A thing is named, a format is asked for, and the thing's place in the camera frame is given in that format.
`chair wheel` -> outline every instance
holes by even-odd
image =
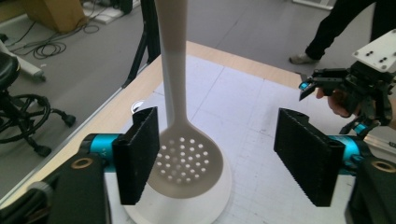
[[[35,148],[35,152],[41,157],[47,157],[51,153],[50,147],[38,146]]]
[[[76,122],[76,117],[74,117],[73,115],[67,115],[65,117],[62,117],[62,120],[70,128]]]

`robotic arm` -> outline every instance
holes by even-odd
[[[373,128],[388,125],[392,120],[389,95],[395,85],[396,57],[395,52],[384,46],[396,46],[396,30],[356,51],[354,56],[358,61],[348,69],[315,70],[299,86],[300,100],[315,88],[322,88],[326,96],[331,96],[334,90],[344,91],[346,111],[351,115],[359,105],[361,111],[340,134],[353,129],[357,136],[364,138]]]

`ladle handle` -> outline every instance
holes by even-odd
[[[155,0],[161,37],[168,126],[187,121],[186,30],[188,0]]]

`white robot part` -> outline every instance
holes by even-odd
[[[378,72],[396,71],[396,29],[380,36],[352,54],[359,62]]]

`black stand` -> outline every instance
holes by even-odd
[[[152,63],[161,54],[160,33],[154,0],[141,0],[140,6],[142,8],[144,23],[143,34],[136,55],[134,56],[131,71],[122,85],[123,88],[127,87],[136,78],[146,48],[148,49],[147,64]]]

